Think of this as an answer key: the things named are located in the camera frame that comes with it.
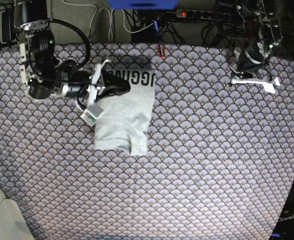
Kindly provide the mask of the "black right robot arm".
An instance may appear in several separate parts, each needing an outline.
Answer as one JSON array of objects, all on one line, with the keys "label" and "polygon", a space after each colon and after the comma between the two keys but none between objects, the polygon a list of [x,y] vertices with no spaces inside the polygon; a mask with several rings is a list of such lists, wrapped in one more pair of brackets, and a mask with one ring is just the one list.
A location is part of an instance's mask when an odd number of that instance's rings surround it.
[{"label": "black right robot arm", "polygon": [[[123,78],[104,69],[105,63],[85,69],[90,60],[91,45],[87,36],[76,26],[63,20],[48,18],[45,0],[19,0],[18,9],[20,76],[25,94],[34,101],[50,96],[58,98],[94,99],[121,96],[131,90]],[[50,25],[58,24],[73,30],[84,42],[82,62],[63,62],[55,57],[55,37]]]}]

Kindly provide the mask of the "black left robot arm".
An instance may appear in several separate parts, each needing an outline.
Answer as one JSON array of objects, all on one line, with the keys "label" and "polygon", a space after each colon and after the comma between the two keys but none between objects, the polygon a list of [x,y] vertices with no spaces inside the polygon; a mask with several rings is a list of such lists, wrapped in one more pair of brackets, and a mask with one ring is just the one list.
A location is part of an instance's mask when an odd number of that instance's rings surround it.
[{"label": "black left robot arm", "polygon": [[281,45],[278,4],[275,0],[237,0],[235,6],[242,18],[245,42],[240,52],[234,53],[234,72],[241,78],[254,76],[268,66],[272,53]]}]

